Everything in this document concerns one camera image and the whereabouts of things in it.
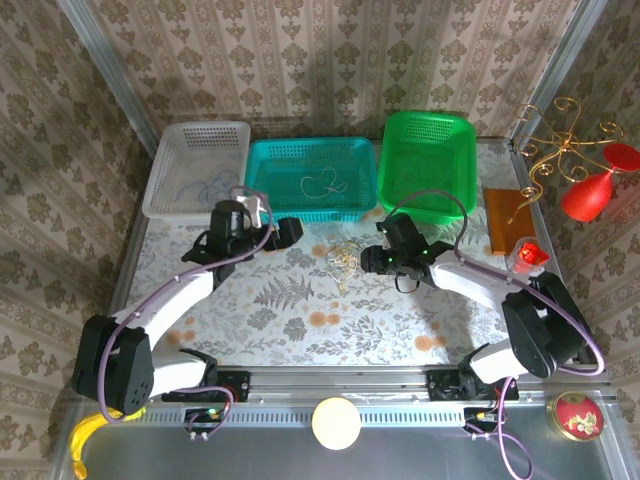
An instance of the white plastic basket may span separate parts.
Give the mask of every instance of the white plastic basket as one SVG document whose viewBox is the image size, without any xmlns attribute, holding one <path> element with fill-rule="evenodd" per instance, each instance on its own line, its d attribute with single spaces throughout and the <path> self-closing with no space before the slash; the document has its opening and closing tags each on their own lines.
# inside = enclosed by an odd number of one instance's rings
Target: white plastic basket
<svg viewBox="0 0 640 480">
<path fill-rule="evenodd" d="M 211 211 L 244 184 L 251 128 L 245 122 L 167 127 L 151 168 L 142 213 L 168 223 L 208 225 Z"/>
</svg>

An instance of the red ornament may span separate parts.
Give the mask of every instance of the red ornament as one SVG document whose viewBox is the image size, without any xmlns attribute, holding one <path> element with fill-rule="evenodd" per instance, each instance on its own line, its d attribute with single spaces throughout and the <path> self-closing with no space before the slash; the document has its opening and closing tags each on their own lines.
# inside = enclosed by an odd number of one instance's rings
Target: red ornament
<svg viewBox="0 0 640 480">
<path fill-rule="evenodd" d="M 571 440 L 593 440 L 600 436 L 604 428 L 602 410 L 581 392 L 558 395 L 549 403 L 547 411 L 556 429 Z"/>
<path fill-rule="evenodd" d="M 640 170 L 640 152 L 624 143 L 611 143 L 604 148 L 604 158 L 624 172 Z"/>
<path fill-rule="evenodd" d="M 535 243 L 526 242 L 520 251 L 518 252 L 520 258 L 527 262 L 529 265 L 539 266 L 544 265 L 549 260 L 549 254 L 538 247 Z"/>
<path fill-rule="evenodd" d="M 573 185 L 562 199 L 562 209 L 579 222 L 590 222 L 607 206 L 613 195 L 611 172 L 590 175 Z"/>
</svg>

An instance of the wooden board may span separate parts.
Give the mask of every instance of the wooden board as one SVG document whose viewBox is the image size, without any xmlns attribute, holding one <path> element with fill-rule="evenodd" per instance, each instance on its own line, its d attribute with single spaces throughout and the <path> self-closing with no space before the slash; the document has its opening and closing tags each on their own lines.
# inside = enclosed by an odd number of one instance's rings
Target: wooden board
<svg viewBox="0 0 640 480">
<path fill-rule="evenodd" d="M 508 223 L 518 205 L 524 200 L 520 190 L 484 189 L 491 253 L 494 255 L 507 255 L 522 237 L 536 236 L 530 207 L 522 208 L 513 223 Z"/>
</svg>

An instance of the white string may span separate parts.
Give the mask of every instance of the white string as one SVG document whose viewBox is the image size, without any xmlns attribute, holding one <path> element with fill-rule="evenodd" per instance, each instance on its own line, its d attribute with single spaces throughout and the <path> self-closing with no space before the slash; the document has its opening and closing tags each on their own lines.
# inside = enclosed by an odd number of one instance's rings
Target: white string
<svg viewBox="0 0 640 480">
<path fill-rule="evenodd" d="M 333 179 L 331 180 L 331 183 L 329 184 L 328 187 L 323 187 L 327 193 L 325 193 L 324 195 L 318 195 L 318 196 L 314 196 L 314 195 L 309 195 L 307 192 L 304 191 L 304 182 L 305 180 L 312 180 L 312 181 L 320 181 L 322 180 L 322 177 L 324 177 L 324 172 L 327 170 L 332 170 L 333 171 Z M 302 194 L 307 197 L 307 198 L 324 198 L 327 195 L 331 195 L 332 193 L 342 193 L 344 192 L 348 187 L 349 184 L 346 182 L 342 182 L 340 185 L 338 185 L 337 187 L 334 187 L 333 184 L 336 183 L 336 179 L 338 177 L 338 173 L 336 172 L 336 169 L 333 167 L 324 167 L 322 169 L 322 172 L 320 173 L 319 177 L 310 177 L 310 176 L 306 176 L 306 177 L 302 177 L 302 179 L 300 179 L 300 191 L 302 192 Z"/>
</svg>

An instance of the yellow banana toy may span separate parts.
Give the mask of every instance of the yellow banana toy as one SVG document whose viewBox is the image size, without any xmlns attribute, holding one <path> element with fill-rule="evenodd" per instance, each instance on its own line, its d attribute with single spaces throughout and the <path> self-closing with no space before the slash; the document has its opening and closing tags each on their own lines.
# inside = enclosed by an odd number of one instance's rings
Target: yellow banana toy
<svg viewBox="0 0 640 480">
<path fill-rule="evenodd" d="M 140 418 L 144 414 L 145 410 L 145 407 L 141 408 L 136 413 L 128 415 L 124 419 L 124 421 L 128 422 L 129 420 Z M 119 417 L 122 415 L 120 412 L 113 408 L 109 409 L 109 413 L 114 417 Z M 93 432 L 106 424 L 107 419 L 104 418 L 100 412 L 98 412 L 83 418 L 75 426 L 73 432 L 71 432 L 71 437 L 69 438 L 69 451 L 71 452 L 73 473 L 78 480 L 85 480 L 87 478 L 87 467 L 84 465 L 84 463 L 82 463 L 82 447 L 84 447 L 84 444 L 87 443 L 87 440 L 89 440 L 89 437 L 93 434 Z"/>
</svg>

